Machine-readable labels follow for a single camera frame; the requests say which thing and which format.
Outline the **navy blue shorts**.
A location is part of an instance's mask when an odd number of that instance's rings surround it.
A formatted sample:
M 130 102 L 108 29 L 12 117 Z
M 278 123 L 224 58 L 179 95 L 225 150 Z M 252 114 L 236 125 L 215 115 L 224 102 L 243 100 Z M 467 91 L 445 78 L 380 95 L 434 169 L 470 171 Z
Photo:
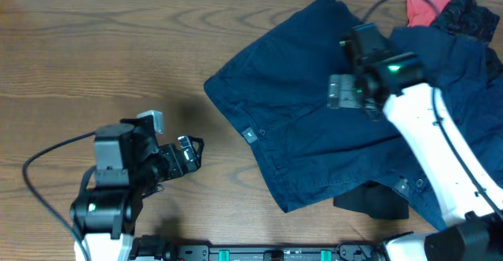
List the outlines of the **navy blue shorts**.
M 384 183 L 400 136 L 356 108 L 327 107 L 329 76 L 349 72 L 340 36 L 358 24 L 337 0 L 316 0 L 254 41 L 204 83 L 247 141 L 282 211 Z

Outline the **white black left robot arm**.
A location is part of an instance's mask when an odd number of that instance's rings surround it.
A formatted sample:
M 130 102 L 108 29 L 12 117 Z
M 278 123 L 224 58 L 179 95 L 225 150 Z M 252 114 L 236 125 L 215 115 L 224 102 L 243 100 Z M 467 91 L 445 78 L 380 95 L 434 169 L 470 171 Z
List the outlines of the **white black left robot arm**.
M 81 239 L 77 260 L 176 260 L 167 239 L 136 237 L 143 201 L 163 190 L 163 182 L 200 169 L 204 142 L 181 136 L 159 145 L 151 118 L 123 119 L 95 132 L 96 164 L 81 181 L 70 214 Z

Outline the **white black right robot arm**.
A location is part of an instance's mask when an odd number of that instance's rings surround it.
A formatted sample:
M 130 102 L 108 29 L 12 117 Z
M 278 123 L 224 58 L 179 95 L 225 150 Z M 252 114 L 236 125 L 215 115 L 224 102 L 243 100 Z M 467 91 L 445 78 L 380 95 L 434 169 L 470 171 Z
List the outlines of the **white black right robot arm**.
M 404 233 L 377 245 L 373 260 L 500 260 L 502 189 L 455 125 L 440 89 L 414 53 L 355 60 L 354 74 L 329 77 L 330 108 L 373 101 L 404 137 L 427 175 L 447 228 Z

